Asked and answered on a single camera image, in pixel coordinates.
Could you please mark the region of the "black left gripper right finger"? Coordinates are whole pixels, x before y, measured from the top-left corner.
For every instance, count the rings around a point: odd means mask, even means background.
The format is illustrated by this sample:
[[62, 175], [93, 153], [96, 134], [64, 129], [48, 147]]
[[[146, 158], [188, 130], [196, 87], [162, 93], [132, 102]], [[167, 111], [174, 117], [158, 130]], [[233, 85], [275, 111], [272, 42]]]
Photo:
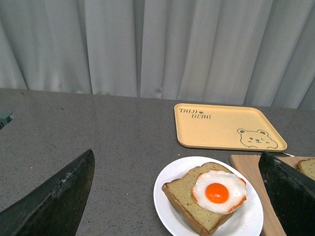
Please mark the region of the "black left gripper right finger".
[[274, 212], [288, 236], [315, 234], [315, 181], [264, 151], [259, 171]]

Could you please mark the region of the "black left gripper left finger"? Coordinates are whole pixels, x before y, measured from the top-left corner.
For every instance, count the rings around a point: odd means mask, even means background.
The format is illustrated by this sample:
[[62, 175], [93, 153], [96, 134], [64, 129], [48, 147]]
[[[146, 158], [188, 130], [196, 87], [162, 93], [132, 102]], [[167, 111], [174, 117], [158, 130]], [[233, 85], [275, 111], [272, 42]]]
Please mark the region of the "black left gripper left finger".
[[87, 150], [48, 180], [0, 213], [2, 236], [74, 236], [95, 173]]

